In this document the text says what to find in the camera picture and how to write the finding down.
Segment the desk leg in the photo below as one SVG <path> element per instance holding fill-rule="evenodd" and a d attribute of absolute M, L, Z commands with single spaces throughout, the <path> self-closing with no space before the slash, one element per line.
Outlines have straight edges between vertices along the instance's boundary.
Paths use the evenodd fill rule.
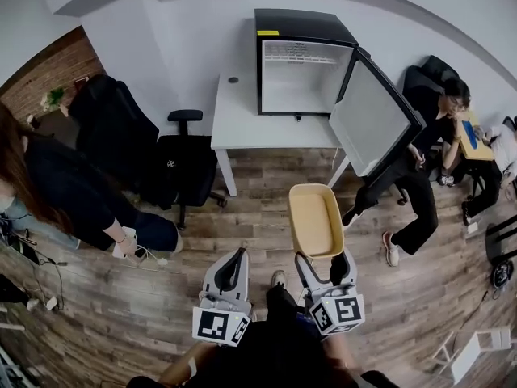
<path fill-rule="evenodd" d="M 336 184 L 341 174 L 347 169 L 348 164 L 350 164 L 350 159 L 348 159 L 348 157 L 345 155 L 342 161 L 339 163 L 339 165 L 335 167 L 336 169 L 332 173 L 332 176 L 330 177 L 330 180 L 327 183 L 327 185 L 330 188 L 332 188 Z"/>
<path fill-rule="evenodd" d="M 237 187 L 235 186 L 235 179 L 233 178 L 232 167 L 229 165 L 228 153 L 226 150 L 216 150 L 217 161 L 225 179 L 228 194 L 232 197 L 237 196 Z"/>

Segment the yellow box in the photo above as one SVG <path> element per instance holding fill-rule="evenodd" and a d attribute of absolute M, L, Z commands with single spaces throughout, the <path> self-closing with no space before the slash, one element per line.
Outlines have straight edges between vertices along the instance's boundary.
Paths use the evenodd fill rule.
<path fill-rule="evenodd" d="M 344 236 L 334 192 L 323 184 L 298 184 L 289 192 L 294 251 L 313 259 L 343 251 Z"/>

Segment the white sneaker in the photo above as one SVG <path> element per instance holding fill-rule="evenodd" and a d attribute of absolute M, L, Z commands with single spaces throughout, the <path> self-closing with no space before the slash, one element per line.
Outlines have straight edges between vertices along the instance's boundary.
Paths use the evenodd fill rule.
<path fill-rule="evenodd" d="M 277 270 L 273 273 L 271 287 L 274 288 L 277 285 L 282 285 L 284 289 L 288 286 L 288 275 L 285 274 L 284 270 Z"/>
<path fill-rule="evenodd" d="M 179 230 L 178 230 L 178 242 L 176 243 L 176 248 L 174 249 L 173 254 L 177 255 L 177 254 L 181 253 L 182 251 L 183 251 L 183 239 L 179 235 Z"/>
<path fill-rule="evenodd" d="M 451 175 L 441 175 L 436 181 L 439 185 L 454 187 L 454 177 Z"/>
<path fill-rule="evenodd" d="M 27 303 L 27 310 L 29 312 L 32 312 L 32 310 L 40 303 L 39 299 L 29 299 L 29 302 Z"/>
<path fill-rule="evenodd" d="M 343 231 L 346 231 L 348 228 L 350 228 L 350 226 L 352 224 L 354 224 L 355 220 L 357 220 L 362 215 L 363 215 L 363 212 L 361 212 L 359 214 L 355 212 L 355 207 L 352 207 L 351 209 L 349 209 L 345 213 L 343 218 L 341 219 L 341 223 L 343 224 Z"/>
<path fill-rule="evenodd" d="M 400 247 L 391 242 L 392 236 L 393 233 L 391 231 L 384 232 L 384 234 L 382 234 L 382 243 L 385 245 L 386 249 L 386 261 L 392 268 L 395 268 L 398 266 L 398 249 L 400 249 Z"/>

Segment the office chair armrest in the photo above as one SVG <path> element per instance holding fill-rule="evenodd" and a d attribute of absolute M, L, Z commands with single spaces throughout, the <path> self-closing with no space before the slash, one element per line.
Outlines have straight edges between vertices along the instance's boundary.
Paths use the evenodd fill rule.
<path fill-rule="evenodd" d="M 167 117 L 169 122 L 181 122 L 181 121 L 189 121 L 189 120 L 202 120 L 203 112 L 197 109 L 179 109 L 178 111 L 173 111 Z"/>

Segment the table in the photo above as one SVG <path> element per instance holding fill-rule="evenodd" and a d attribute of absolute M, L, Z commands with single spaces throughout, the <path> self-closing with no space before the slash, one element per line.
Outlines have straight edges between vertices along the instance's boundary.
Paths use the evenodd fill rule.
<path fill-rule="evenodd" d="M 470 121 L 472 126 L 479 125 L 479 121 L 477 120 L 476 115 L 470 109 L 467 112 L 463 113 L 463 117 L 461 120 Z M 490 147 L 483 144 L 483 142 L 477 140 L 477 148 L 474 149 L 472 147 L 472 144 L 470 143 L 469 135 L 467 135 L 467 131 L 465 131 L 463 125 L 461 125 L 460 131 L 461 151 L 467 159 L 479 159 L 482 161 L 492 161 L 494 159 L 494 153 L 492 152 L 492 149 Z"/>
<path fill-rule="evenodd" d="M 238 78 L 238 82 L 229 82 Z M 254 67 L 230 66 L 219 77 L 212 127 L 212 149 L 225 179 L 228 193 L 237 195 L 228 150 L 249 148 L 340 148 L 325 116 L 265 116 L 258 114 L 257 78 Z M 350 160 L 341 151 L 340 162 L 329 179 L 333 187 Z"/>

